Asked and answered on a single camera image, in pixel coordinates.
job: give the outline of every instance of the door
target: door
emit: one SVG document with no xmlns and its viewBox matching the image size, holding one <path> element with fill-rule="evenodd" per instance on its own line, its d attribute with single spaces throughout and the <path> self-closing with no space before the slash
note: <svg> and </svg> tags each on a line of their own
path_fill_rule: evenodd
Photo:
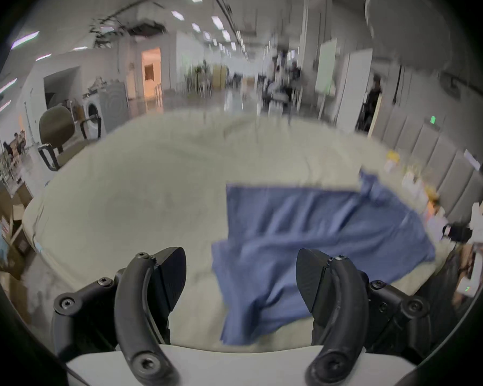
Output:
<svg viewBox="0 0 483 386">
<path fill-rule="evenodd" d="M 336 118 L 336 128 L 351 133 L 356 128 L 367 90 L 372 49 L 354 51 L 349 53 L 348 56 L 347 77 Z"/>
</svg>

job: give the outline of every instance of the white bed sheet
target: white bed sheet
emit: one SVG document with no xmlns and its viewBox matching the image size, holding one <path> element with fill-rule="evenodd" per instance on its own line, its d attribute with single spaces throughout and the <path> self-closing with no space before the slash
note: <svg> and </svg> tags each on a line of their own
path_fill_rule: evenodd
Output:
<svg viewBox="0 0 483 386">
<path fill-rule="evenodd" d="M 187 280 L 170 315 L 172 344 L 211 351 L 276 351 L 310 344 L 312 319 L 256 344 L 221 344 L 226 308 L 211 270 L 211 243 L 227 236 L 225 185 L 309 185 L 356 190 L 363 166 L 405 203 L 401 173 L 383 170 L 387 149 L 301 119 L 180 112 L 130 121 L 66 166 L 29 204 L 26 235 L 56 273 L 78 290 L 113 277 L 137 252 L 182 246 Z M 413 294 L 443 265 L 436 260 L 393 285 Z"/>
</svg>

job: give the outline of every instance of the whiteboard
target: whiteboard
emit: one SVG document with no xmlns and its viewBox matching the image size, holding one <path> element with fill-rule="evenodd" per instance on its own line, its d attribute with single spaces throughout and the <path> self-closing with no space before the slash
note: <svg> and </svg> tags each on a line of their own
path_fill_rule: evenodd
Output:
<svg viewBox="0 0 483 386">
<path fill-rule="evenodd" d="M 333 82 L 333 71 L 335 69 L 336 39 L 320 45 L 320 56 L 318 59 L 317 82 L 315 92 L 328 95 Z"/>
<path fill-rule="evenodd" d="M 360 115 L 372 61 L 372 49 L 348 54 L 347 77 L 336 118 L 336 127 L 346 133 L 354 132 Z"/>
</svg>

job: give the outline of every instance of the chair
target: chair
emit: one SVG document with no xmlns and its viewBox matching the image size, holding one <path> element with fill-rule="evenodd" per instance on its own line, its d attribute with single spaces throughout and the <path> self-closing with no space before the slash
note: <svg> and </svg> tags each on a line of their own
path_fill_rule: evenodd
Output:
<svg viewBox="0 0 483 386">
<path fill-rule="evenodd" d="M 41 138 L 42 145 L 38 147 L 38 151 L 41 158 L 51 171 L 58 171 L 68 163 L 71 158 L 84 149 L 84 147 L 98 140 L 87 138 L 86 132 L 84 131 L 84 123 L 87 121 L 98 121 L 98 138 L 100 138 L 102 119 L 99 116 L 93 116 L 81 121 L 80 128 L 84 140 L 63 150 L 63 144 L 70 140 L 75 133 L 75 124 L 70 111 L 66 107 L 58 105 L 51 107 L 43 113 L 39 119 L 39 137 Z M 54 149 L 57 149 L 59 153 L 57 156 L 53 151 Z M 45 150 L 52 158 L 53 165 L 48 162 L 44 153 Z"/>
</svg>

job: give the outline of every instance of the cable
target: cable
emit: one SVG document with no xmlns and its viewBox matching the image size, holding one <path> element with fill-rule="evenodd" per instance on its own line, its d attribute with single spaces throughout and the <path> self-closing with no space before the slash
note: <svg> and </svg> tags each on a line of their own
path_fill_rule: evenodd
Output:
<svg viewBox="0 0 483 386">
<path fill-rule="evenodd" d="M 399 76 L 397 77 L 396 92 L 393 94 L 392 104 L 397 103 L 397 90 L 399 90 L 399 82 L 401 80 L 402 64 L 399 65 Z"/>
<path fill-rule="evenodd" d="M 399 105 L 402 103 L 402 90 L 404 88 L 404 73 L 406 73 L 406 66 L 403 69 L 403 84 L 401 85 L 401 94 L 399 94 Z"/>
</svg>

